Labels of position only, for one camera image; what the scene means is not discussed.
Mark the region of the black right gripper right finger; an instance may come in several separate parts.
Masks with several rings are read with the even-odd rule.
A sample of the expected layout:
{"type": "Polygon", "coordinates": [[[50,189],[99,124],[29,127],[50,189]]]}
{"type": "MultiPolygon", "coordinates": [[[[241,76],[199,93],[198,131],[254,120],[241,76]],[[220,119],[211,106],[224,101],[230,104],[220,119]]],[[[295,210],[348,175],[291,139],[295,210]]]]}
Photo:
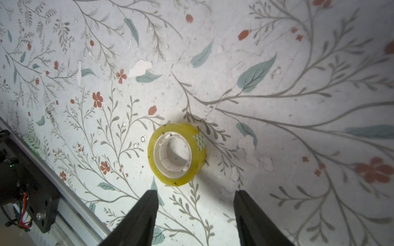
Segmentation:
{"type": "Polygon", "coordinates": [[[242,246],[293,245],[246,191],[235,192],[234,211],[242,246]]]}

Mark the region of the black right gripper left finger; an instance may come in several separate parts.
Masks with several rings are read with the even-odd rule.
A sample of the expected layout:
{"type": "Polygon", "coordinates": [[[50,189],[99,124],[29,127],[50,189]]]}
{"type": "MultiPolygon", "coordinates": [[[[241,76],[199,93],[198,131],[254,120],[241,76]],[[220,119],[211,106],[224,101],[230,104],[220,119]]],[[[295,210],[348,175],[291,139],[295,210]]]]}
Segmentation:
{"type": "Polygon", "coordinates": [[[119,225],[99,246],[152,245],[158,209],[159,199],[157,191],[146,191],[119,225]]]}

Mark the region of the yellow tape roll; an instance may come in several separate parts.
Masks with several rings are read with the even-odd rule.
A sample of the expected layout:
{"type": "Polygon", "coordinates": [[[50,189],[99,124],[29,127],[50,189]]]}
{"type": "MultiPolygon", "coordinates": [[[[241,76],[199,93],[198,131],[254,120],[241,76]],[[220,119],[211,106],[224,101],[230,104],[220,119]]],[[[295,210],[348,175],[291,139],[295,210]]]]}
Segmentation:
{"type": "Polygon", "coordinates": [[[204,137],[191,124],[166,124],[151,136],[147,149],[154,175],[165,185],[189,183],[206,163],[204,137]]]}

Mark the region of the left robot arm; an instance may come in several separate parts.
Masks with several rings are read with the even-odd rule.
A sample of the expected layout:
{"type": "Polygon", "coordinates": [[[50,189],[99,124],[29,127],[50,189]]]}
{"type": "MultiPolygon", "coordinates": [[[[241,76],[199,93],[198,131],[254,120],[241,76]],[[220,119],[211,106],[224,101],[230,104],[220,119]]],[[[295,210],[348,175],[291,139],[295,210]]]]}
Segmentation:
{"type": "Polygon", "coordinates": [[[30,231],[35,224],[42,233],[50,231],[57,216],[60,193],[30,158],[1,131],[1,210],[8,221],[30,231]]]}

